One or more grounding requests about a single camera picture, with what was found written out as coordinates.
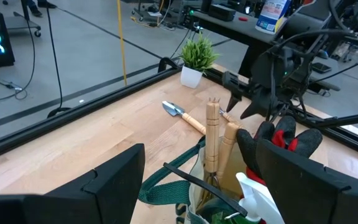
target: green plant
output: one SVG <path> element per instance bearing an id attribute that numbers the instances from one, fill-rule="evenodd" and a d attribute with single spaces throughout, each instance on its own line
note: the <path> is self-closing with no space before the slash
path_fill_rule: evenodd
<path id="1" fill-rule="evenodd" d="M 184 61 L 186 67 L 202 73 L 211 68 L 218 56 L 212 49 L 211 41 L 202 35 L 200 35 L 198 41 L 187 40 L 180 54 L 180 58 Z"/>

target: wooden tabletop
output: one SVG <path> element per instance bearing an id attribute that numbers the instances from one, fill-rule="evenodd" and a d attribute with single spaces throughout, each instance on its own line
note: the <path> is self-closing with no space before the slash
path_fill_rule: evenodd
<path id="1" fill-rule="evenodd" d="M 135 143 L 145 144 L 144 179 L 194 146 L 201 134 L 179 117 L 162 108 L 167 100 L 186 109 L 205 124 L 206 102 L 221 99 L 226 107 L 230 92 L 205 78 L 197 89 L 180 84 L 180 75 L 162 80 L 103 109 L 33 140 L 0 156 L 0 194 L 47 193 L 116 156 Z M 239 117 L 250 101 L 243 98 L 230 114 Z M 308 108 L 312 113 L 326 114 Z M 264 120 L 259 115 L 242 120 L 254 134 Z M 221 118 L 221 135 L 226 121 Z M 358 129 L 348 126 L 355 132 Z M 297 126 L 297 132 L 306 128 Z M 358 178 L 358 152 L 324 137 L 311 156 L 328 167 Z M 181 167 L 189 171 L 195 161 Z M 169 175 L 163 182 L 177 180 Z M 151 206 L 138 202 L 131 223 L 174 223 L 173 206 Z"/>

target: gardening glove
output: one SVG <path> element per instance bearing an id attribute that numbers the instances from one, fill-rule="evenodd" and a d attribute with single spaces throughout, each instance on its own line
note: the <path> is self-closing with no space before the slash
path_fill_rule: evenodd
<path id="1" fill-rule="evenodd" d="M 248 178 L 265 185 L 256 162 L 256 145 L 259 139 L 272 141 L 301 156 L 309 158 L 320 145 L 323 136 L 317 129 L 306 130 L 295 137 L 296 121 L 291 116 L 284 116 L 274 127 L 274 124 L 264 121 L 254 137 L 248 131 L 240 129 L 237 132 L 237 142 L 244 162 L 247 164 Z"/>

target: gray floor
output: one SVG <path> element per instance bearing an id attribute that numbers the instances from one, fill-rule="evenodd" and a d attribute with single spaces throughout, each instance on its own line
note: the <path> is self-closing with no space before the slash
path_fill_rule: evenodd
<path id="1" fill-rule="evenodd" d="M 0 0 L 0 11 L 4 16 L 11 16 L 13 11 L 21 12 L 18 0 L 10 0 L 8 6 L 2 5 L 1 2 Z M 107 85 L 112 82 L 111 80 L 122 76 L 120 41 L 116 37 L 119 33 L 116 1 L 51 0 L 51 2 L 58 4 L 60 8 L 51 10 L 50 14 L 63 95 L 67 98 L 63 105 L 74 107 L 79 105 L 80 101 L 89 101 L 122 88 L 123 81 Z M 123 2 L 121 4 L 124 38 L 132 43 L 125 43 L 127 73 L 156 64 L 159 57 L 171 56 L 186 34 L 186 31 L 181 29 L 176 31 L 150 29 L 134 23 L 130 19 L 134 6 Z M 34 22 L 42 26 L 42 36 L 34 38 L 36 63 L 34 79 L 27 89 L 29 95 L 20 101 L 15 98 L 0 101 L 0 124 L 2 124 L 0 137 L 45 119 L 48 112 L 58 106 L 58 83 L 47 15 L 45 9 L 40 10 L 44 13 L 43 18 L 32 17 Z M 204 34 L 214 44 L 227 40 L 208 30 L 205 30 Z M 10 36 L 16 62 L 12 67 L 0 68 L 0 80 L 24 86 L 30 78 L 32 68 L 30 35 L 27 30 L 19 30 L 11 32 Z M 233 40 L 218 45 L 215 50 L 221 56 L 217 63 L 237 71 L 246 49 L 246 45 Z M 143 72 L 129 78 L 129 83 L 149 77 L 156 72 L 156 68 Z M 306 103 L 334 116 L 358 113 L 358 67 L 349 70 L 346 75 L 333 79 L 343 91 L 332 92 L 329 98 L 307 94 Z M 96 85 L 103 87 L 91 91 Z M 0 86 L 0 97 L 9 94 L 11 94 L 9 90 Z M 32 111 L 34 107 L 40 105 L 44 105 L 41 110 L 22 117 L 25 113 L 21 114 L 21 111 Z M 10 119 L 6 119 L 7 116 L 10 118 L 15 116 L 18 119 L 8 122 Z"/>

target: desk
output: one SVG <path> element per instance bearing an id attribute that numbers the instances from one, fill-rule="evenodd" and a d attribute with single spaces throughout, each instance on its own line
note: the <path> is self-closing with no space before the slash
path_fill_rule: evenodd
<path id="1" fill-rule="evenodd" d="M 195 11 L 193 16 L 197 17 L 200 20 L 200 26 L 208 29 L 212 32 L 217 34 L 221 34 L 225 37 L 230 39 L 236 40 L 242 44 L 248 45 L 247 52 L 242 60 L 240 70 L 238 71 L 239 74 L 250 78 L 250 68 L 254 64 L 256 58 L 264 53 L 267 49 L 271 48 L 272 42 L 274 41 L 275 36 L 270 34 L 265 34 L 261 31 L 255 29 L 256 23 L 258 21 L 257 18 L 248 16 L 246 14 L 236 12 L 236 16 L 233 21 L 222 21 L 217 18 L 213 18 L 205 13 Z M 240 21 L 238 17 L 246 17 L 248 18 L 247 22 Z M 338 65 L 337 61 L 329 58 L 328 60 L 316 58 L 313 62 L 321 62 L 324 63 L 333 69 L 331 72 L 325 74 L 319 74 L 316 72 L 312 72 L 311 74 L 311 81 L 324 78 L 328 75 L 331 75 L 337 72 Z M 325 81 L 325 85 L 323 85 L 325 89 L 340 89 L 335 84 L 331 83 L 330 81 Z"/>
<path id="2" fill-rule="evenodd" d="M 169 115 L 163 100 L 175 102 L 205 124 L 205 108 L 209 97 L 229 101 L 230 92 L 205 78 L 197 89 L 180 84 L 180 75 L 166 78 L 137 93 L 123 98 L 68 125 L 0 156 L 0 194 L 44 194 L 75 179 L 90 169 L 116 156 L 137 142 L 145 144 L 144 179 L 194 146 L 201 134 L 179 117 Z M 230 112 L 239 117 L 250 104 L 243 98 Z M 312 108 L 314 114 L 328 116 Z M 263 117 L 256 115 L 242 124 L 255 134 Z M 221 119 L 221 135 L 226 122 Z M 297 126 L 297 132 L 306 128 Z M 358 152 L 324 137 L 311 156 L 333 169 L 358 178 Z M 196 158 L 180 169 L 190 171 Z M 172 174 L 163 182 L 179 178 Z M 131 223 L 174 223 L 174 206 L 151 206 L 138 202 Z"/>

